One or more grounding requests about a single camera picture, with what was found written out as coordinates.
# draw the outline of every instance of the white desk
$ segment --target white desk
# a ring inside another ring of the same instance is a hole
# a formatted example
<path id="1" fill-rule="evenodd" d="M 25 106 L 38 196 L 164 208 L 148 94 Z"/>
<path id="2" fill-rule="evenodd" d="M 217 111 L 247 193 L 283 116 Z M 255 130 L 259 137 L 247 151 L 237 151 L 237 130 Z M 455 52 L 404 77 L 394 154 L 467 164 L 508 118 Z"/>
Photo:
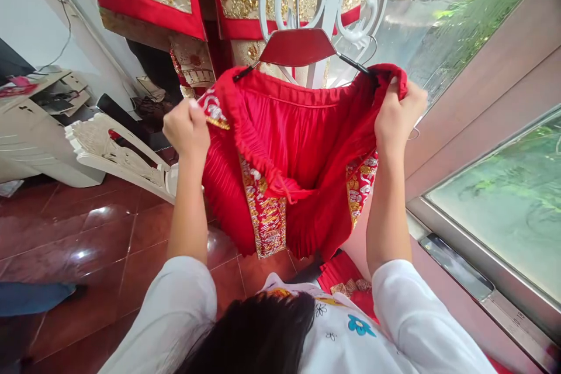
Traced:
<path id="1" fill-rule="evenodd" d="M 70 102 L 74 114 L 89 99 L 87 85 L 70 70 L 50 74 L 27 95 L 0 98 L 0 182 L 46 174 L 72 187 L 99 185 L 105 173 L 76 161 L 64 126 L 32 101 L 32 96 L 62 82 L 80 93 Z"/>

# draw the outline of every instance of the white plastic chair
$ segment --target white plastic chair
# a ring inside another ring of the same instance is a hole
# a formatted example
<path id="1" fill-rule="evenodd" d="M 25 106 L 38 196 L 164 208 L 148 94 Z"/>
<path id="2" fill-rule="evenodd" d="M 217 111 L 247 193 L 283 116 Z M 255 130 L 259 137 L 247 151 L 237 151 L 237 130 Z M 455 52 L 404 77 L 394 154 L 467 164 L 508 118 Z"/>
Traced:
<path id="1" fill-rule="evenodd" d="M 175 204 L 178 164 L 171 167 L 138 137 L 106 114 L 98 113 L 85 122 L 65 128 L 66 138 L 80 164 L 108 172 Z M 112 130 L 157 165 L 152 168 L 137 153 L 119 146 L 109 134 Z"/>

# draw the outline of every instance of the forearm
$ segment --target forearm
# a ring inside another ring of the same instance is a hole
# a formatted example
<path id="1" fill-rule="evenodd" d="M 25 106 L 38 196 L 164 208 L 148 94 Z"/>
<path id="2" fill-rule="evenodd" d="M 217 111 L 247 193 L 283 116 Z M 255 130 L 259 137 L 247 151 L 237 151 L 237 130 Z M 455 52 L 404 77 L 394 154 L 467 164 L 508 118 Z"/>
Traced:
<path id="1" fill-rule="evenodd" d="M 380 154 L 366 228 L 366 259 L 371 275 L 391 260 L 411 261 L 402 154 Z"/>
<path id="2" fill-rule="evenodd" d="M 184 255 L 206 264 L 208 227 L 201 179 L 201 168 L 194 168 L 188 161 L 179 159 L 168 259 Z"/>

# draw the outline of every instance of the red skirt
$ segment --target red skirt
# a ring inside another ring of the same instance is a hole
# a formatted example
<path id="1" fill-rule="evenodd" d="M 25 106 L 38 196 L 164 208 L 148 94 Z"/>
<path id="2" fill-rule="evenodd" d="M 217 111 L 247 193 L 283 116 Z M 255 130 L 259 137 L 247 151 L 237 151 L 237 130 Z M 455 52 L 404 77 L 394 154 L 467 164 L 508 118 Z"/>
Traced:
<path id="1" fill-rule="evenodd" d="M 199 103 L 210 123 L 203 185 L 221 228 L 243 255 L 288 247 L 327 261 L 349 237 L 374 181 L 374 121 L 392 64 L 342 88 L 307 89 L 243 68 L 226 71 Z"/>

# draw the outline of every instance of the glass window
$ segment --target glass window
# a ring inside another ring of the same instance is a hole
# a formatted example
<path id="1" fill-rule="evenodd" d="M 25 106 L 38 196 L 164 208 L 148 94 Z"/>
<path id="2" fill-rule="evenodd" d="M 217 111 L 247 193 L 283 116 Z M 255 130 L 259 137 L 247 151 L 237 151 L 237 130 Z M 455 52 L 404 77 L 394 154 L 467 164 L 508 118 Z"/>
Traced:
<path id="1" fill-rule="evenodd" d="M 426 198 L 561 302 L 561 110 Z"/>
<path id="2" fill-rule="evenodd" d="M 372 58 L 374 42 L 362 54 L 341 36 L 334 42 L 338 51 L 360 63 L 401 66 L 428 91 L 432 105 L 519 1 L 388 0 Z M 327 86 L 345 84 L 354 74 L 341 60 L 331 60 Z"/>

